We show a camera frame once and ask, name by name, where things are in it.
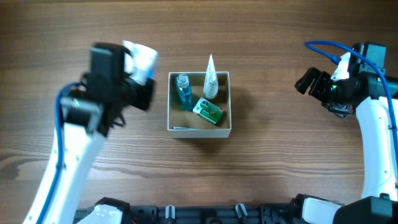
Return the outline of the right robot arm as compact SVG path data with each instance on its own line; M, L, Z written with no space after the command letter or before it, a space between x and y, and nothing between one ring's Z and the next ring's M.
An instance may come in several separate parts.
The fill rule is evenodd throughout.
M287 221L397 223L397 79L386 75L386 46L360 42L348 47L329 40L311 40L305 46L337 68L329 74L311 67L295 88L341 118L356 117L364 184L361 199L348 205L299 194L290 203Z

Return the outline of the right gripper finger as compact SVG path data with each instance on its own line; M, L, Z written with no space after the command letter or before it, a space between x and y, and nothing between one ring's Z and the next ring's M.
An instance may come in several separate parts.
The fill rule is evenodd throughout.
M304 76L302 78L300 78L298 81L296 81L294 87L296 88L296 90L299 93L304 95L305 92L308 90L309 86L320 75L321 75L321 71L320 70L318 70L315 67L311 67L305 72L305 74L304 74Z
M353 115L351 105L343 105L339 103L325 103L325 108L340 118L346 118Z

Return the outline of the green white small box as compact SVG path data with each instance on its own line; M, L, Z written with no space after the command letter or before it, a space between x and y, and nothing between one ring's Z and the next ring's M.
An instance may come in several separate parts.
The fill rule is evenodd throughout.
M193 107L193 112L211 124L216 125L224 115L224 110L201 97Z

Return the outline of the blue mouthwash bottle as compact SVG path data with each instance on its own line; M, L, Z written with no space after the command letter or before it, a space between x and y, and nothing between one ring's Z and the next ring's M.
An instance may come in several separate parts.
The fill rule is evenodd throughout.
M184 73L179 74L176 77L175 82L183 109L191 111L193 109L193 96L188 76Z

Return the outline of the white cone tube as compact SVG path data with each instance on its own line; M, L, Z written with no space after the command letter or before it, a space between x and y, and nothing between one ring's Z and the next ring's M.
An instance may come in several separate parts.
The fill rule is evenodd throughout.
M206 69L205 81L203 85L203 94L205 98L213 99L218 94L218 76L216 73L213 56L210 55Z

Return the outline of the small toothpaste tube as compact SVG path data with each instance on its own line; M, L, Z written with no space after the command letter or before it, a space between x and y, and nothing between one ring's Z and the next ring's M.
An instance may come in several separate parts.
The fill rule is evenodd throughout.
M191 130L196 130L196 128L188 128L188 127L181 127L181 126L173 126L172 127L172 129L174 129L174 130L189 130L189 129L191 129Z

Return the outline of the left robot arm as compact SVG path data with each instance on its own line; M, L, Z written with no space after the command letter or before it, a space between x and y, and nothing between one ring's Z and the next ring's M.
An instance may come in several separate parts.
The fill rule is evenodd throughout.
M158 52L130 41L97 42L90 69L55 100L52 152L24 223L71 223L90 167L109 131L123 127L123 109L150 108Z

